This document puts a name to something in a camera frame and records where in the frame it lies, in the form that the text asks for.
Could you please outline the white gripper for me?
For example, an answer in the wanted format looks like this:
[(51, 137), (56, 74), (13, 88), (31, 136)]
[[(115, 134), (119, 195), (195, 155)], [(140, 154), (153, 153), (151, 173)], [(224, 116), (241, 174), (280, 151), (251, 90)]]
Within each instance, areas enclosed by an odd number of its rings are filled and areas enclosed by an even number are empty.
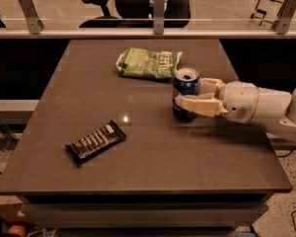
[(250, 121), (259, 98), (258, 87), (252, 83), (235, 81), (225, 84), (217, 78), (201, 78), (199, 93), (214, 95), (219, 93), (219, 100), (200, 99), (193, 95), (178, 95), (177, 105), (201, 116), (210, 118), (222, 116), (226, 120), (239, 123)]

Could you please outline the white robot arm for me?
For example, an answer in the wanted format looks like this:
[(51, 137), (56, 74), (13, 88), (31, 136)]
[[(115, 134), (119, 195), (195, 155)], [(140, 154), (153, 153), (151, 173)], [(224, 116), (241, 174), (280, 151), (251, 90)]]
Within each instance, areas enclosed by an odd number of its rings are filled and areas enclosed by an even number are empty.
[(267, 132), (296, 143), (296, 89), (293, 93), (252, 83), (224, 83), (202, 78), (198, 95), (174, 91), (175, 103), (195, 114), (262, 126)]

